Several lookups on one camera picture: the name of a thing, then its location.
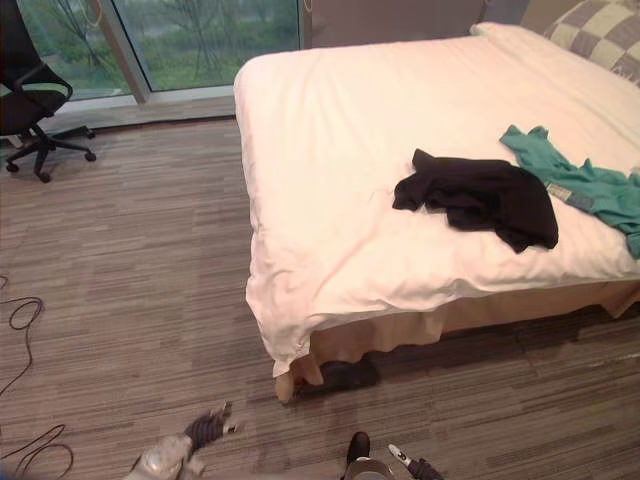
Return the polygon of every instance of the bed skirt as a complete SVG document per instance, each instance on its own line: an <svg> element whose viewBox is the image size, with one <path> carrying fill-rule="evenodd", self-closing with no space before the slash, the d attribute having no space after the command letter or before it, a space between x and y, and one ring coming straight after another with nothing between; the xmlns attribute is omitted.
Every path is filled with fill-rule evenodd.
<svg viewBox="0 0 640 480"><path fill-rule="evenodd" d="M320 365L325 362L353 363L371 351L435 343L446 332L562 315L589 305L601 305L617 318L638 301L638 280L591 283L461 298L433 312L398 313L340 325L311 335L310 354L275 379L276 395L282 402L289 401L298 380L321 385Z"/></svg>

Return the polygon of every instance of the office chair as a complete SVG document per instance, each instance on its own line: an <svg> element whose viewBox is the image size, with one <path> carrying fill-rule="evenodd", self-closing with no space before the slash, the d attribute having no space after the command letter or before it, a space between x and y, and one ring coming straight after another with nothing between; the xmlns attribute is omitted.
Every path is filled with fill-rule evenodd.
<svg viewBox="0 0 640 480"><path fill-rule="evenodd" d="M19 168L13 163L15 160L38 152L33 173L40 181L47 183L51 177L42 171L42 166L49 151L57 147L83 151L85 159L95 161L95 154L87 147L61 140L75 134L95 137L86 126L53 136L47 135L38 126L40 120L52 117L71 98L73 88L40 59L20 15L17 0L0 0L0 41L0 82L11 90L0 97L0 134L17 135L32 130L38 137L32 144L7 158L7 170L17 172ZM25 85L44 83L64 87L66 94L52 88L24 88Z"/></svg>

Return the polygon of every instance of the clothing tag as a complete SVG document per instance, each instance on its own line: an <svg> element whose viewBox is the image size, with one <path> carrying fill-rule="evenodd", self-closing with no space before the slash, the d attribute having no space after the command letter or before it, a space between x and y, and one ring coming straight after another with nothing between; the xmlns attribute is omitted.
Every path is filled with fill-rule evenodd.
<svg viewBox="0 0 640 480"><path fill-rule="evenodd" d="M549 183L547 185L547 192L549 192L554 197L558 197L560 200L566 203L569 200L569 197L573 193L571 190L567 190L560 185L556 185L555 183Z"/></svg>
<svg viewBox="0 0 640 480"><path fill-rule="evenodd" d="M555 183L549 183L547 185L547 191L554 197L558 197L567 205L584 210L585 212L589 212L591 207L593 207L593 198L582 193L572 192L571 190L561 187L560 185L556 185Z"/></svg>

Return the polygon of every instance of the glass window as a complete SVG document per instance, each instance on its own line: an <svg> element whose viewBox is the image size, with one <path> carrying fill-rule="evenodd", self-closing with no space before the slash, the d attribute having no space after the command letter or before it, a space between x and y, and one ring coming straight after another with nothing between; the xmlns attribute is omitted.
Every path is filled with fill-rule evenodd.
<svg viewBox="0 0 640 480"><path fill-rule="evenodd" d="M73 87L73 100L129 94L85 0L19 0L40 57Z"/></svg>
<svg viewBox="0 0 640 480"><path fill-rule="evenodd" d="M113 3L152 90L230 85L251 57L299 48L297 0Z"/></svg>

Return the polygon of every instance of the black cable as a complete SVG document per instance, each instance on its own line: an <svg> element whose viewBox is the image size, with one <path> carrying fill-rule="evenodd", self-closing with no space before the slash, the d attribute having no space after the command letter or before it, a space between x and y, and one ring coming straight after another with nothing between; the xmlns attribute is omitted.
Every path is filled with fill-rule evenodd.
<svg viewBox="0 0 640 480"><path fill-rule="evenodd" d="M0 290L2 290L4 287L7 286L7 283L9 283L9 279L4 276L4 275L0 275ZM22 369L22 371L20 373L18 373L11 381L9 381L9 383L7 383L5 386L2 387L2 389L0 389L0 397L2 397L2 395L9 389L9 387L11 387L15 382L17 382L25 373L27 373L27 370L29 370L31 368L31 366L33 365L33 354L31 353L31 339L29 338L29 334L31 332L31 326L34 324L34 322L36 321L36 319L40 316L40 314L42 313L42 311L44 310L44 302L42 301L41 298L38 297L20 297L20 298L12 298L9 300L3 300L0 301L0 305L7 305L10 303L18 303L18 302L22 302L18 307L16 307L13 312L11 312L11 315L9 315L9 327L12 330L15 331L24 331L24 345L27 349L27 355L28 355L28 361L27 361L27 365ZM24 308L33 305L35 306L33 312L31 313L31 318L29 319L28 322L26 322L24 325L16 325L15 320L16 320L16 316L18 315L18 313L20 311L22 311ZM42 435L40 435L38 438L32 440L31 442L27 443L26 445L17 448L5 455L0 456L0 461L5 460L9 457L12 457L20 452L24 452L25 450L27 450L26 453L24 453L22 455L22 457L20 458L20 461L18 462L18 465L16 466L13 474L14 476L16 476L17 478L22 478L25 476L25 474L27 473L27 471L29 470L29 467L31 466L31 463L38 457L38 455L40 455L43 451L45 450L49 450L49 449L62 449L64 451L67 452L67 454L69 455L69 463L67 465L67 467L65 468L64 472L62 472L58 477L56 477L55 480L59 480L62 477L64 477L69 470L71 470L71 467L73 466L73 450L71 450L71 447L69 447L68 445L64 444L64 443L53 443L53 441L58 438L60 435L62 435L62 432L64 432L66 425L61 423L59 425L56 425L55 427L50 428L49 430L47 430L45 433L43 433ZM32 447L34 445L36 445L38 442L40 442L41 440L43 440L43 443L41 445L35 446L32 450L28 450L29 447ZM0 428L0 445L2 444L2 428Z"/></svg>

